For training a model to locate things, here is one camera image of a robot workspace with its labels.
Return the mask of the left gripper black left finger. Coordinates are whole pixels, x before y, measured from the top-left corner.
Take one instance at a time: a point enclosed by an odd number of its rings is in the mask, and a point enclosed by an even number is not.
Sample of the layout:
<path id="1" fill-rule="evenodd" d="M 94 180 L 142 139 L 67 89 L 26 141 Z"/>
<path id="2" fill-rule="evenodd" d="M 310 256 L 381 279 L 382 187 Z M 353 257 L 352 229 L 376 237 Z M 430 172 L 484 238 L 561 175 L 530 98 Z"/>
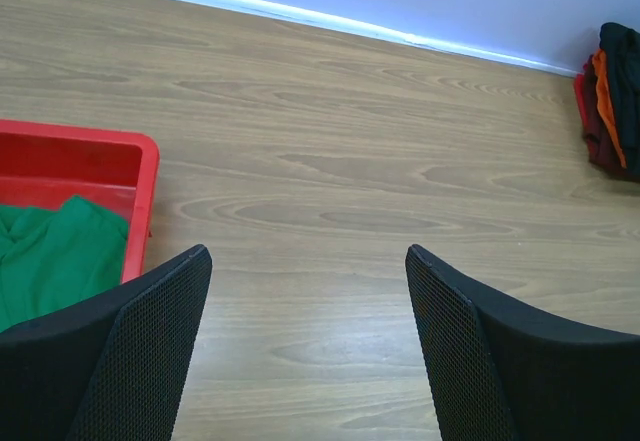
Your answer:
<path id="1" fill-rule="evenodd" d="M 211 274 L 196 245 L 2 332 L 2 439 L 171 439 Z"/>

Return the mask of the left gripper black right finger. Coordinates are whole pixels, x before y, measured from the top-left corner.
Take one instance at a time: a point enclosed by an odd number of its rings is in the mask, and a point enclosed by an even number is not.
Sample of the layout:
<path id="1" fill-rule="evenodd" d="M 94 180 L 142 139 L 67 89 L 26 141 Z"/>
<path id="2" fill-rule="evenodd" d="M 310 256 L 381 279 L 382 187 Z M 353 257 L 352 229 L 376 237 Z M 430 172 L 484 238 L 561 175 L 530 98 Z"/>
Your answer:
<path id="1" fill-rule="evenodd" d="M 419 245 L 405 268 L 442 439 L 638 439 L 638 336 L 535 308 Z"/>

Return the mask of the green t-shirt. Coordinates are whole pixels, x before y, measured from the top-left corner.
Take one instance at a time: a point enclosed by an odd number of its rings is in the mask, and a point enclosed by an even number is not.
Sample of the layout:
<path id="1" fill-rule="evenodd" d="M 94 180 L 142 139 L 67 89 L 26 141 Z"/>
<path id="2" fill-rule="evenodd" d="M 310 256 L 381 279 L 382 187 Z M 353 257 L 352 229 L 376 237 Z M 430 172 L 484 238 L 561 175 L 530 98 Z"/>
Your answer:
<path id="1" fill-rule="evenodd" d="M 57 210 L 1 207 L 1 329 L 116 287 L 129 225 L 73 196 Z"/>

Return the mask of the red plastic bin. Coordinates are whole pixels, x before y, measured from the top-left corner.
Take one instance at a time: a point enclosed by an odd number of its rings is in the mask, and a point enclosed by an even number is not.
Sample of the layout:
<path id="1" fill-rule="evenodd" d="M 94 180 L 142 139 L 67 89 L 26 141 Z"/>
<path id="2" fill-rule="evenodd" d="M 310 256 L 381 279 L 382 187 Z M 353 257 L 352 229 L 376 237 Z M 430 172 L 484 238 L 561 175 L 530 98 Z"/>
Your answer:
<path id="1" fill-rule="evenodd" d="M 125 283 L 143 271 L 159 160 L 141 133 L 3 119 L 1 203 L 54 210 L 78 195 L 125 218 Z"/>

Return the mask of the dark red folded t-shirt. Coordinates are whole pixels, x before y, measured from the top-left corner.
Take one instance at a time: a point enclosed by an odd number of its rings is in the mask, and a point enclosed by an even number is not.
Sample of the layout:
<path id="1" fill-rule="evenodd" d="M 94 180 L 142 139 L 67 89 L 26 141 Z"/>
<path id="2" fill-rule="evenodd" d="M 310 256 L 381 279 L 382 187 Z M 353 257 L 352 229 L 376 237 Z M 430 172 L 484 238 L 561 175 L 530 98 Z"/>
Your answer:
<path id="1" fill-rule="evenodd" d="M 597 80 L 592 56 L 590 56 L 584 66 L 582 84 L 579 88 L 583 139 L 587 145 L 589 161 L 611 176 L 628 178 L 629 174 L 621 165 L 609 131 L 597 108 Z"/>

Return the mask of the orange folded t-shirt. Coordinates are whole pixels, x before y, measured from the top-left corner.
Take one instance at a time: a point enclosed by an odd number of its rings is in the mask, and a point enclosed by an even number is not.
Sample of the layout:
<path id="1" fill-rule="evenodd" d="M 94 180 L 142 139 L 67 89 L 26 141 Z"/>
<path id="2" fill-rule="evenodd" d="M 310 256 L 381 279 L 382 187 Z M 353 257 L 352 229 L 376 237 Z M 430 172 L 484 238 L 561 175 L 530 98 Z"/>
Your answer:
<path id="1" fill-rule="evenodd" d="M 610 97 L 609 82 L 607 77 L 607 58 L 606 53 L 602 49 L 598 49 L 592 57 L 592 66 L 594 68 L 596 81 L 597 110 L 602 118 L 604 125 L 608 131 L 612 141 L 614 150 L 620 161 L 622 168 L 627 167 L 626 157 L 620 146 L 614 108 Z"/>

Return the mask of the black folded t-shirt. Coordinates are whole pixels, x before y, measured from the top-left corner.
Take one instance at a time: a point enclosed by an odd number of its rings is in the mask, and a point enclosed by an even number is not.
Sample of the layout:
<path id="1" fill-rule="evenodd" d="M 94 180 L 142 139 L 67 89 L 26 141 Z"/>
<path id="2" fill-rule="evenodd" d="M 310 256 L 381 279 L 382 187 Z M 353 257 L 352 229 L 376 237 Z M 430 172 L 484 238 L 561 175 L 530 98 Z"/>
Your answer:
<path id="1" fill-rule="evenodd" d="M 639 33 L 615 22 L 600 29 L 618 140 L 627 171 L 639 175 Z"/>

